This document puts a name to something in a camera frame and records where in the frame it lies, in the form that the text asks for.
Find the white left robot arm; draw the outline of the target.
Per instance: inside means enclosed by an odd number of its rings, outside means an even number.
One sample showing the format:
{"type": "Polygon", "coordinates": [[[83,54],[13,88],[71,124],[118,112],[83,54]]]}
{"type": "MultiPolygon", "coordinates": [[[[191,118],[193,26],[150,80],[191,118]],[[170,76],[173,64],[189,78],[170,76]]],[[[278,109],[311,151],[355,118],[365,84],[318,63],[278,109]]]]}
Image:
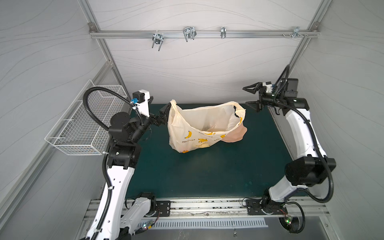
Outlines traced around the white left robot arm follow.
{"type": "Polygon", "coordinates": [[[149,112],[153,97],[148,91],[133,93],[132,100],[104,88],[92,87],[83,95],[83,106],[87,114],[110,136],[102,162],[102,173],[106,181],[102,199],[95,219],[88,230],[86,240],[130,240],[151,229],[156,221],[152,220],[140,226],[144,217],[161,215],[153,193],[140,193],[128,211],[123,214],[126,193],[139,161],[141,146],[139,140],[151,125],[160,126],[168,123],[171,104],[163,106],[159,115],[149,112]],[[132,119],[127,112],[119,112],[112,116],[110,125],[105,125],[91,110],[89,96],[101,91],[108,93],[127,103],[136,112],[132,119]]]}

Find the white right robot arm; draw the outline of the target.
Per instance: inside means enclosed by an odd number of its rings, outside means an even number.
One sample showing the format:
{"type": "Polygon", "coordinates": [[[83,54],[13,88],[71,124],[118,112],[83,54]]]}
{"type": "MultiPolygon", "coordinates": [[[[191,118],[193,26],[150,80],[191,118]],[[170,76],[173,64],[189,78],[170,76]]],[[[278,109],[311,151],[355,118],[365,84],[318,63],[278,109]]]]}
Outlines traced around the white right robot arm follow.
{"type": "Polygon", "coordinates": [[[317,203],[329,202],[335,191],[332,171],[336,160],[329,158],[321,147],[311,121],[310,107],[306,99],[298,97],[299,80],[290,78],[290,66],[286,66],[277,79],[271,82],[257,82],[243,87],[251,94],[258,94],[257,101],[246,105],[260,112],[273,108],[277,115],[288,121],[297,147],[297,158],[286,164],[285,175],[274,186],[265,190],[260,199],[249,200],[246,207],[249,214],[262,212],[264,215],[282,213],[281,226],[291,234],[301,233],[306,225],[302,206],[290,198],[304,192],[317,203]]]}

